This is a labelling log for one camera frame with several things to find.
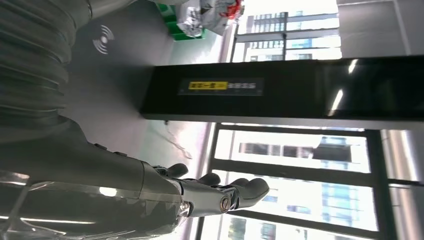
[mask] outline gray wall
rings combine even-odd
[[[424,54],[424,0],[337,0],[344,58]]]
[[[424,0],[396,0],[412,55],[424,54]]]

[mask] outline black rectangular panel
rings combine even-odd
[[[184,79],[263,79],[262,96],[179,95]],[[307,117],[320,115],[315,64],[302,61],[158,66],[147,91],[144,114]]]
[[[141,112],[421,121],[423,66],[423,56],[159,66]],[[205,78],[263,79],[263,94],[179,95],[185,79]]]

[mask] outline floor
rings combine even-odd
[[[99,38],[102,25],[108,26],[115,38],[108,43],[108,55],[100,54],[92,43]],[[79,30],[67,68],[69,83],[61,88],[68,102],[61,114],[79,123],[91,143],[151,165],[185,163],[190,172],[184,177],[198,177],[208,124],[170,122],[173,139],[163,121],[146,120],[138,109],[154,66],[217,62],[220,46],[221,37],[212,32],[206,33],[206,39],[174,42],[155,4],[137,1]],[[192,159],[175,144],[185,148]],[[190,225],[188,221],[177,233],[162,239],[187,240]]]

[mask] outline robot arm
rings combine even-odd
[[[187,217],[253,206],[269,191],[262,179],[178,179],[184,167],[109,152],[58,115],[76,31],[132,2],[0,0],[2,239],[150,238]]]

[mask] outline screw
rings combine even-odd
[[[231,207],[231,200],[229,196],[224,196],[221,199],[221,202],[219,204],[219,208],[221,210],[221,212],[226,213],[228,212],[228,210],[230,210]]]
[[[183,204],[181,204],[181,210],[187,210],[189,209],[190,205],[187,202],[184,202]]]

